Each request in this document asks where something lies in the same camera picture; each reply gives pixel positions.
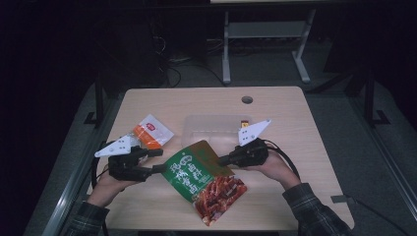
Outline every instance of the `green snack bag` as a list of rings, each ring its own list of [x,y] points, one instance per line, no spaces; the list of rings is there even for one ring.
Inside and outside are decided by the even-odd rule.
[[[202,221],[212,225],[246,192],[245,184],[218,156],[207,141],[178,151],[165,164],[163,177],[190,203]]]

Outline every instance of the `table hole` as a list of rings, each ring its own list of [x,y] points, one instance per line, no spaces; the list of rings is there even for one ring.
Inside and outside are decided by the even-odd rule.
[[[251,96],[242,96],[242,102],[245,104],[251,104],[254,99]]]

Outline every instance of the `person's right hand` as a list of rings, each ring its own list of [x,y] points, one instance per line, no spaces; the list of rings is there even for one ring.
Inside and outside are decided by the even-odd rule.
[[[274,152],[269,152],[269,157],[263,165],[244,167],[245,170],[258,170],[270,179],[278,181],[285,190],[301,184],[300,179],[292,172],[282,157]]]

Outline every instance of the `person's left hand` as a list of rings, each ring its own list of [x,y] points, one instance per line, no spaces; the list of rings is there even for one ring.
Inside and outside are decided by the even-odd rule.
[[[106,165],[95,188],[87,199],[87,203],[98,207],[107,207],[121,191],[138,183],[140,182],[116,180],[108,174],[108,165]]]

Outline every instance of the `hand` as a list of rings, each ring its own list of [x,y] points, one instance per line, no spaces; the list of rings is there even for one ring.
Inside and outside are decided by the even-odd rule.
[[[138,183],[140,182],[116,180],[108,174],[108,165],[106,165],[103,174],[87,199],[87,203],[98,207],[107,207],[121,191]]]
[[[278,153],[269,153],[263,165],[248,166],[242,169],[258,170],[270,179],[278,181],[285,190],[301,184],[300,179],[292,172]]]

